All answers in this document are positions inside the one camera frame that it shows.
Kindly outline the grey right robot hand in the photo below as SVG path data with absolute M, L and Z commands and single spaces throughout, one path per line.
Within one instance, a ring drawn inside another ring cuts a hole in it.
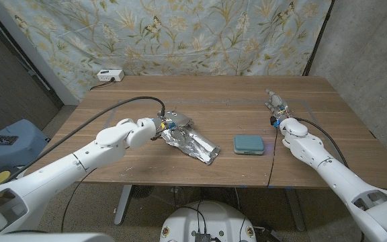
M 280 123 L 286 118 L 291 118 L 292 115 L 289 110 L 287 101 L 282 99 L 275 92 L 266 89 L 266 92 L 269 96 L 265 105 L 270 109 L 272 117 L 270 118 L 270 123 L 272 126 L 278 128 Z

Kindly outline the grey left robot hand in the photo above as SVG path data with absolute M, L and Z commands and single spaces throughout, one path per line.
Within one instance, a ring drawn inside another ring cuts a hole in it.
M 165 130 L 173 130 L 176 127 L 194 124 L 190 117 L 176 111 L 165 112 L 163 116 L 159 114 L 156 118 L 153 118 L 153 122 L 155 123 L 156 134 L 152 137 L 152 140 L 158 139 Z

